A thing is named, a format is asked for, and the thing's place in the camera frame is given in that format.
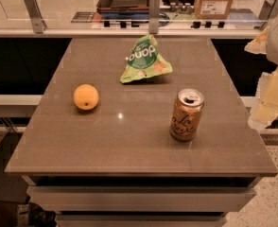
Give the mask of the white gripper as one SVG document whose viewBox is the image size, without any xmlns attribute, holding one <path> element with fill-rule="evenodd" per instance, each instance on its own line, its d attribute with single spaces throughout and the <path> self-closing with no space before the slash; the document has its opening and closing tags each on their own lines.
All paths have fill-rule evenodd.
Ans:
<svg viewBox="0 0 278 227">
<path fill-rule="evenodd" d="M 278 64 L 278 15 L 256 38 L 244 47 L 246 52 L 266 55 Z M 248 124 L 263 130 L 278 117 L 278 67 L 272 73 L 263 73 L 258 80 L 255 101 L 250 110 Z"/>
</svg>

